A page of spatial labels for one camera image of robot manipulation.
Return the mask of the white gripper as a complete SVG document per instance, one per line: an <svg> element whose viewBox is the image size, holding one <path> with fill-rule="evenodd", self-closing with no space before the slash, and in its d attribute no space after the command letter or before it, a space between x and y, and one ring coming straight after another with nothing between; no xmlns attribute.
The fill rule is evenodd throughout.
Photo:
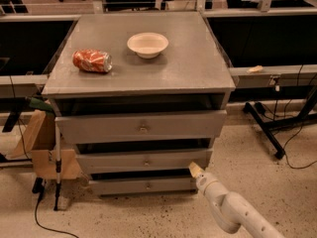
<svg viewBox="0 0 317 238"><path fill-rule="evenodd" d="M205 173L200 166L191 162L188 166L191 175L196 179L197 188L208 199L219 199L228 193L228 190L211 173Z"/></svg>

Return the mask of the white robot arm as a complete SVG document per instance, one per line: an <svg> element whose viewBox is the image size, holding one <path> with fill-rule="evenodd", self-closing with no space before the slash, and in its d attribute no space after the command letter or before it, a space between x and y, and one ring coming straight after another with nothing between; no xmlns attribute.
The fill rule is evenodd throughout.
<svg viewBox="0 0 317 238"><path fill-rule="evenodd" d="M285 238L245 198L228 190L213 174L194 162L188 168L223 231L235 234L243 226L253 238Z"/></svg>

